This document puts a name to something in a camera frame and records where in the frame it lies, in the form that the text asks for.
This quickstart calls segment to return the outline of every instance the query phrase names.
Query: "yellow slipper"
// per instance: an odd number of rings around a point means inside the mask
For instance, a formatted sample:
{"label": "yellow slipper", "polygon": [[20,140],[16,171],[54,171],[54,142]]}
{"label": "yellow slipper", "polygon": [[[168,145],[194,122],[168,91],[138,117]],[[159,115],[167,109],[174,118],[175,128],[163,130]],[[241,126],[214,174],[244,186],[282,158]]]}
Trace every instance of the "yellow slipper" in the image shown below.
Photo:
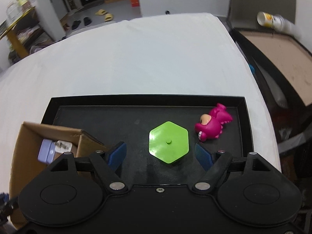
{"label": "yellow slipper", "polygon": [[114,19],[114,15],[113,14],[106,14],[105,15],[105,22],[109,22],[109,21],[112,21]]}
{"label": "yellow slipper", "polygon": [[105,15],[106,13],[107,13],[106,10],[100,9],[100,10],[97,11],[95,14],[96,14],[97,16],[103,16],[103,15]]}

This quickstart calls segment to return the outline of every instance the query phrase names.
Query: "green hexagon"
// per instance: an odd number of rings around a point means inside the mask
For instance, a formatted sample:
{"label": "green hexagon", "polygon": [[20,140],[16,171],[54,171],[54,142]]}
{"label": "green hexagon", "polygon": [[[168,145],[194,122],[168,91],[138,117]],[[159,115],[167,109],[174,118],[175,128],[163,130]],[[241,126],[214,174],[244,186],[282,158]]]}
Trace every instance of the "green hexagon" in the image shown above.
{"label": "green hexagon", "polygon": [[172,163],[188,153],[188,131],[167,121],[149,132],[149,153]]}

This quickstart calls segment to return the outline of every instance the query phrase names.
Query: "white table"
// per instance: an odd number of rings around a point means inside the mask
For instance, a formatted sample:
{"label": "white table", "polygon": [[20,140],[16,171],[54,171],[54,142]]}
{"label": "white table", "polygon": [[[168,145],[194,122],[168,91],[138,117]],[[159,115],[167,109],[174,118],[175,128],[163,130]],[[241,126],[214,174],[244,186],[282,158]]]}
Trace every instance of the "white table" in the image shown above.
{"label": "white table", "polygon": [[0,191],[8,192],[23,121],[52,97],[97,94],[244,96],[254,150],[280,170],[272,122],[247,62],[222,23],[203,14],[138,18],[76,34],[0,76]]}

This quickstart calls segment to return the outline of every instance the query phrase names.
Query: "tray rim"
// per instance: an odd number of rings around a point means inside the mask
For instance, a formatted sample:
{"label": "tray rim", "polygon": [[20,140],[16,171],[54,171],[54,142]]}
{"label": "tray rim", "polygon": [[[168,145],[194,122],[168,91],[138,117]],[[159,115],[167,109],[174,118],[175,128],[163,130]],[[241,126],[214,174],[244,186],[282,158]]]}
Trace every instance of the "tray rim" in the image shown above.
{"label": "tray rim", "polygon": [[[110,101],[127,103],[127,105],[112,105]],[[154,105],[129,105],[127,101],[137,103],[147,101]],[[162,105],[162,103],[192,103],[192,101],[205,102],[210,105]],[[252,129],[245,97],[242,96],[216,96],[216,95],[183,95],[183,94],[108,94],[108,95],[84,95],[51,98],[41,123],[53,125],[56,114],[61,106],[163,106],[163,107],[205,107],[216,106],[217,103],[225,106],[236,107],[239,117],[241,145],[243,157],[254,151]]]}

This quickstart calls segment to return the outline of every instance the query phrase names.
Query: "silver bolt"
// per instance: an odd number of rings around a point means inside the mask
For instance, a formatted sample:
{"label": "silver bolt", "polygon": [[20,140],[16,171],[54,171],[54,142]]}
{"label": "silver bolt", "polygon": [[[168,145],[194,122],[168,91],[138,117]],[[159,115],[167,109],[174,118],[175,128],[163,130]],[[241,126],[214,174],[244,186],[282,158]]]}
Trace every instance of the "silver bolt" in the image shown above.
{"label": "silver bolt", "polygon": [[210,188],[210,184],[206,182],[199,182],[195,184],[195,187],[198,190],[208,190]]}
{"label": "silver bolt", "polygon": [[122,182],[113,182],[110,184],[110,188],[113,190],[121,190],[124,187],[125,187],[125,185]]}
{"label": "silver bolt", "polygon": [[164,191],[165,191],[165,189],[163,189],[162,187],[156,188],[156,192],[164,192]]}

